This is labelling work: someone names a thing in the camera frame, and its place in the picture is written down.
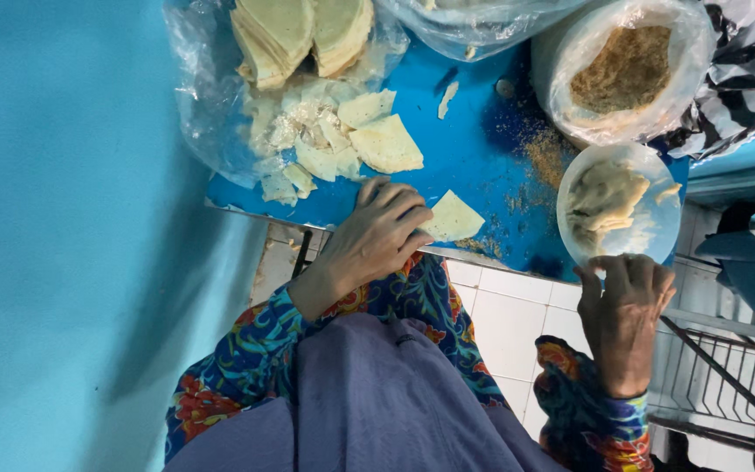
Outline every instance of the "floral sleeve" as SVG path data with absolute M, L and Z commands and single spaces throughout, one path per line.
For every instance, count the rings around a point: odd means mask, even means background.
M 534 392 L 549 416 L 540 434 L 544 450 L 564 467 L 636 472 L 655 469 L 649 457 L 646 395 L 627 400 L 607 397 L 596 365 L 566 341 L 535 341 L 544 368 Z
M 165 463 L 222 419 L 266 398 L 292 399 L 294 347 L 310 323 L 293 306 L 286 288 L 243 312 L 215 352 L 180 378 L 166 416 Z

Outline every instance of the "blue patterned dress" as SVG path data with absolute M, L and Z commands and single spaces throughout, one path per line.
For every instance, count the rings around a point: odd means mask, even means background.
M 508 402 L 488 373 L 474 341 L 471 318 L 450 284 L 445 260 L 415 253 L 401 271 L 363 285 L 313 323 L 293 306 L 287 285 L 239 316 L 215 351 L 180 378 L 166 416 L 165 462 L 211 425 L 278 396 L 298 406 L 294 352 L 301 339 L 337 316 L 365 312 L 386 321 L 412 317 L 459 371 L 481 407 Z M 573 470 L 652 470 L 645 398 L 612 400 L 602 394 L 596 368 L 566 342 L 536 342 L 544 371 L 535 394 L 550 419 L 541 445 Z

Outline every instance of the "bowl of dough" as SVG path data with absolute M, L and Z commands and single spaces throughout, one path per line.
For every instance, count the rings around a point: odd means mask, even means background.
M 663 262 L 680 227 L 680 184 L 657 151 L 635 143 L 589 146 L 558 189 L 557 217 L 570 256 L 644 253 Z

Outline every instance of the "round plastic bowl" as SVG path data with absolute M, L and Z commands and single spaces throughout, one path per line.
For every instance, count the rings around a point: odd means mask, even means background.
M 630 228 L 614 229 L 607 233 L 602 247 L 607 255 L 621 253 L 644 253 L 658 263 L 666 260 L 678 237 L 680 228 L 680 199 L 677 195 L 664 198 L 659 204 L 655 197 L 675 184 L 668 168 L 657 156 L 657 151 L 635 143 L 613 146 L 590 146 L 576 156 L 564 173 L 558 188 L 556 216 L 558 230 L 567 252 L 579 265 L 584 265 L 592 256 L 573 240 L 567 225 L 567 195 L 585 170 L 598 162 L 614 160 L 627 162 L 634 172 L 651 182 L 643 198 L 634 207 L 634 224 Z

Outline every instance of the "hand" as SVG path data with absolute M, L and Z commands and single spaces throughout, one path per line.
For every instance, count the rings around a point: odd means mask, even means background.
M 415 232 L 433 218 L 425 199 L 407 184 L 374 177 L 360 188 L 357 205 L 305 276 L 288 293 L 305 319 L 320 314 L 358 286 L 391 274 L 418 248 L 433 242 Z
M 604 295 L 596 269 L 607 273 Z M 642 395 L 660 313 L 677 291 L 675 273 L 642 254 L 594 257 L 573 272 L 582 278 L 578 312 L 605 391 L 612 398 Z

